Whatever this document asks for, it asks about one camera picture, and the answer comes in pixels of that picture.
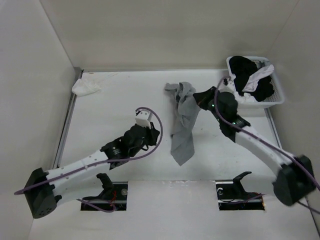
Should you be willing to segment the grey tank top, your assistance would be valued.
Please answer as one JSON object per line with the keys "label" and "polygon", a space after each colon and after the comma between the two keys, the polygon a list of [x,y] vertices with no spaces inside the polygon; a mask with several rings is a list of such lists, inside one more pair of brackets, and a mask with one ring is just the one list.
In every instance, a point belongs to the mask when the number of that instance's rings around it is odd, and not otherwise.
{"label": "grey tank top", "polygon": [[184,165],[195,154],[193,128],[200,112],[193,94],[196,89],[189,82],[166,83],[164,91],[174,105],[174,122],[170,133],[170,154],[179,166]]}

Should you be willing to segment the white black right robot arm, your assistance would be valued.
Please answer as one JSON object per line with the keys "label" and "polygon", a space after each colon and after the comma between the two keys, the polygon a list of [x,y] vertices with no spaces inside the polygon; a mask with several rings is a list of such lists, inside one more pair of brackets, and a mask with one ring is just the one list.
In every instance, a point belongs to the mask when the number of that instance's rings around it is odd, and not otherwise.
{"label": "white black right robot arm", "polygon": [[295,156],[259,134],[238,114],[238,103],[232,93],[220,92],[213,86],[194,93],[193,98],[202,110],[213,114],[225,137],[247,149],[273,173],[273,176],[252,176],[251,171],[245,171],[234,177],[231,190],[236,197],[256,192],[272,195],[282,204],[292,206],[320,188],[311,160],[305,155]]}

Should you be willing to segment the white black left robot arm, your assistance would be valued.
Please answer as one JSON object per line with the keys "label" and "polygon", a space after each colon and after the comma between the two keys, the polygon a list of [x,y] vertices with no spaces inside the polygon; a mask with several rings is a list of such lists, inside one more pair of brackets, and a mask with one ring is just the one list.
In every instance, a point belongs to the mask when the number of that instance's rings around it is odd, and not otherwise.
{"label": "white black left robot arm", "polygon": [[102,146],[91,155],[64,167],[44,171],[41,167],[32,171],[24,189],[31,215],[40,219],[58,206],[73,200],[88,202],[88,198],[108,199],[113,184],[107,172],[129,161],[139,160],[139,151],[149,156],[163,138],[163,129],[153,124],[143,127],[133,125],[123,136]]}

